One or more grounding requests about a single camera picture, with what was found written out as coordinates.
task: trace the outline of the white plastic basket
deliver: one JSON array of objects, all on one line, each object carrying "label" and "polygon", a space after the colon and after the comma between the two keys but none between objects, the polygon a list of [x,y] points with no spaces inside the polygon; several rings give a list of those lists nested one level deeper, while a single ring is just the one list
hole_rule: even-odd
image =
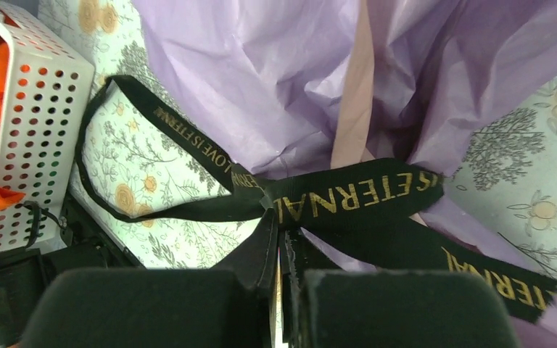
[{"label": "white plastic basket", "polygon": [[[5,24],[5,15],[17,26]],[[0,1],[0,36],[9,47],[0,127],[0,186],[23,192],[59,216],[94,67],[33,15]],[[27,244],[31,213],[0,212],[0,252]],[[54,238],[42,218],[37,241]]]}]

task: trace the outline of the basket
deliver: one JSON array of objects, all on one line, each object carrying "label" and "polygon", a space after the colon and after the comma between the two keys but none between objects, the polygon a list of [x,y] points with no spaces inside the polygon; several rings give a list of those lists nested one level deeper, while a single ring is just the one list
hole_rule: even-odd
[{"label": "basket", "polygon": [[[94,67],[33,15],[1,1],[0,36],[9,47],[0,186],[23,192],[23,202],[38,202],[58,217]],[[22,204],[0,211],[0,252],[27,244],[31,215]],[[37,241],[58,233],[59,226],[43,217]]]}]

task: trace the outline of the floral tablecloth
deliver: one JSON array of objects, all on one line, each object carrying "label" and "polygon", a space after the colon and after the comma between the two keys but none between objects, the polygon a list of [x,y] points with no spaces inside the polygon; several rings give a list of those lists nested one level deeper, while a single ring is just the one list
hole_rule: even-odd
[{"label": "floral tablecloth", "polygon": [[[107,75],[134,75],[178,109],[147,67],[139,16],[129,0],[41,0],[39,18],[95,64],[94,91]],[[85,152],[94,184],[125,212],[141,214],[225,191],[119,93],[89,128]],[[149,268],[209,267],[257,223],[126,224],[99,209],[76,174],[71,188],[106,231]],[[447,192],[557,278],[557,78],[474,134]]]}]

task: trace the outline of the purple wrapping paper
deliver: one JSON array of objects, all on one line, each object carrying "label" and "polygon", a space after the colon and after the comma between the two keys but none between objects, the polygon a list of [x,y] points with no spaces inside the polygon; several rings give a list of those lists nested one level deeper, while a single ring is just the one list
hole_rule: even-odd
[{"label": "purple wrapping paper", "polygon": [[[155,75],[236,162],[270,178],[329,168],[357,0],[133,2]],[[451,175],[472,131],[557,75],[557,0],[369,0],[368,10],[376,157]],[[421,217],[532,269],[448,198]],[[315,243],[344,269],[370,267]],[[514,326],[525,347],[557,347],[557,305],[537,326]]]}]

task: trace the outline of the black ribbon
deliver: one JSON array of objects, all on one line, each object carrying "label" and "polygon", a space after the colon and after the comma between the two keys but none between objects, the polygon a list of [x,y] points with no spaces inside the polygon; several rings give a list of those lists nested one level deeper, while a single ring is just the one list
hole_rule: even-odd
[{"label": "black ribbon", "polygon": [[[190,153],[231,195],[138,217],[119,212],[105,202],[91,184],[83,145],[86,128],[105,102],[112,82],[141,115]],[[552,278],[473,252],[412,221],[411,215],[430,207],[443,195],[440,175],[383,158],[276,181],[259,178],[234,164],[214,141],[131,76],[107,78],[88,104],[75,147],[75,162],[91,199],[123,222],[157,218],[243,221],[273,210],[276,219],[263,221],[271,221],[275,234],[306,228],[339,251],[381,268],[449,270],[480,276],[503,297],[510,314],[530,322],[539,318],[557,291],[557,281]],[[251,244],[243,243],[238,248],[250,248],[247,245]]]}]

